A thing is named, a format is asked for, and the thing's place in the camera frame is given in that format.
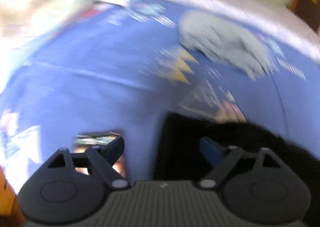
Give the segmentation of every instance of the ribbed gray surface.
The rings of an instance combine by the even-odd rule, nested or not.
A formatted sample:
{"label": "ribbed gray surface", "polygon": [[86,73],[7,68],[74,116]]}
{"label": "ribbed gray surface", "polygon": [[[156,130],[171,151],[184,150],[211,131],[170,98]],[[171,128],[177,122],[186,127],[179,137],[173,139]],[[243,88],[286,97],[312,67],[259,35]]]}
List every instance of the ribbed gray surface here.
{"label": "ribbed gray surface", "polygon": [[[41,225],[29,222],[26,226]],[[64,226],[267,227],[238,218],[223,206],[214,192],[198,190],[189,181],[138,182],[130,190],[112,193],[101,210],[90,218]]]}

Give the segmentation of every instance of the screw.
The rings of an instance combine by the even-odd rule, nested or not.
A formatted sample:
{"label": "screw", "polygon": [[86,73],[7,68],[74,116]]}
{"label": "screw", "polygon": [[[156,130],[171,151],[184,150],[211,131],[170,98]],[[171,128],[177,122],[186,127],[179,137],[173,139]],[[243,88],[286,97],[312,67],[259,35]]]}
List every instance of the screw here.
{"label": "screw", "polygon": [[117,189],[121,189],[121,188],[125,188],[127,187],[129,184],[127,182],[127,180],[124,180],[124,179],[117,179],[117,180],[114,180],[112,182],[112,186],[114,188],[117,188]]}
{"label": "screw", "polygon": [[166,187],[168,187],[168,186],[169,186],[169,185],[168,185],[167,183],[163,183],[163,184],[160,185],[161,188],[166,188]]}
{"label": "screw", "polygon": [[211,179],[205,179],[200,181],[200,186],[202,188],[206,188],[206,189],[210,189],[216,186],[216,181],[215,180],[211,180]]}

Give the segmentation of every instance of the white fabric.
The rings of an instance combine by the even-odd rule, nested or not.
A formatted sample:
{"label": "white fabric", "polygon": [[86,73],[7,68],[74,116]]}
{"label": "white fabric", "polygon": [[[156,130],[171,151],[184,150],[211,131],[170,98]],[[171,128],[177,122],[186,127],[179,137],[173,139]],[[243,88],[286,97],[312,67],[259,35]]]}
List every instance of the white fabric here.
{"label": "white fabric", "polygon": [[11,76],[93,0],[0,0],[0,94]]}
{"label": "white fabric", "polygon": [[256,0],[168,0],[193,5],[251,24],[320,64],[320,38],[286,8]]}

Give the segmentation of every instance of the triangular cutout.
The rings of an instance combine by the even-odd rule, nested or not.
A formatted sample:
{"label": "triangular cutout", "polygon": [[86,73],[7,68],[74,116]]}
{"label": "triangular cutout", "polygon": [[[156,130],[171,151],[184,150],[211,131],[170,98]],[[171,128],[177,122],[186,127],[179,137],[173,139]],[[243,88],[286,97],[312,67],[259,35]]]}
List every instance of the triangular cutout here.
{"label": "triangular cutout", "polygon": [[64,161],[64,156],[62,154],[58,155],[55,160],[53,160],[48,168],[65,167],[66,162]]}
{"label": "triangular cutout", "polygon": [[270,155],[265,155],[262,166],[280,168],[279,164]]}

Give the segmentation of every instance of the black fabric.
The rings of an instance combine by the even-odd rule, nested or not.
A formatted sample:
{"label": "black fabric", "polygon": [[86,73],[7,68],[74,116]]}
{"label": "black fabric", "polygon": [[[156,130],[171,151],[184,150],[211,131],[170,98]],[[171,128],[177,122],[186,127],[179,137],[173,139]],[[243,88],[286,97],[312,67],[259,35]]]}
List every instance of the black fabric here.
{"label": "black fabric", "polygon": [[304,221],[309,227],[320,222],[320,161],[306,150],[249,123],[214,124],[169,114],[158,143],[154,180],[199,180],[212,167],[199,151],[199,140],[207,136],[223,146],[235,145],[248,152],[261,147],[273,150],[309,187],[311,205]]}

